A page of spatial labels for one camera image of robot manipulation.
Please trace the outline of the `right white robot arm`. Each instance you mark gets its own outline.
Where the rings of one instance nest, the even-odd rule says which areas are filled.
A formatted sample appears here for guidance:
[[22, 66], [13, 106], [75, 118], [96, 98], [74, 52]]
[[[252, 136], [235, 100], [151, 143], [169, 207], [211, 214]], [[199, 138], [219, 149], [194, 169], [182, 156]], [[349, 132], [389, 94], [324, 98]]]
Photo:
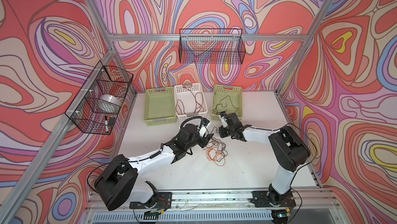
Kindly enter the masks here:
[[243, 125], [236, 113], [220, 112], [221, 138], [231, 137], [243, 142], [269, 144], [279, 164], [275, 179], [268, 188], [268, 198], [274, 204], [291, 192], [291, 184], [297, 171], [302, 168], [311, 152], [300, 136], [289, 125], [279, 129], [265, 129]]

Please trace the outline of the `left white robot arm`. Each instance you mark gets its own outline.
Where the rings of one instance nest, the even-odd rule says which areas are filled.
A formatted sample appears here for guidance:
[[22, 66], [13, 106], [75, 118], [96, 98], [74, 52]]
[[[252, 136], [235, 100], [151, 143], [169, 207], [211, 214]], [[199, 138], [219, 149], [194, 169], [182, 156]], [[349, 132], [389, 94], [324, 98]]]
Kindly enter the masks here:
[[132, 158], [122, 154], [116, 156], [96, 179], [94, 188], [109, 211], [126, 202], [141, 204], [144, 208], [159, 208], [158, 203], [167, 206], [153, 183], [145, 181], [137, 185], [138, 178], [174, 164], [187, 154], [192, 155], [191, 149], [196, 145], [205, 148], [212, 137], [213, 134], [207, 132], [207, 125], [186, 124], [156, 151]]

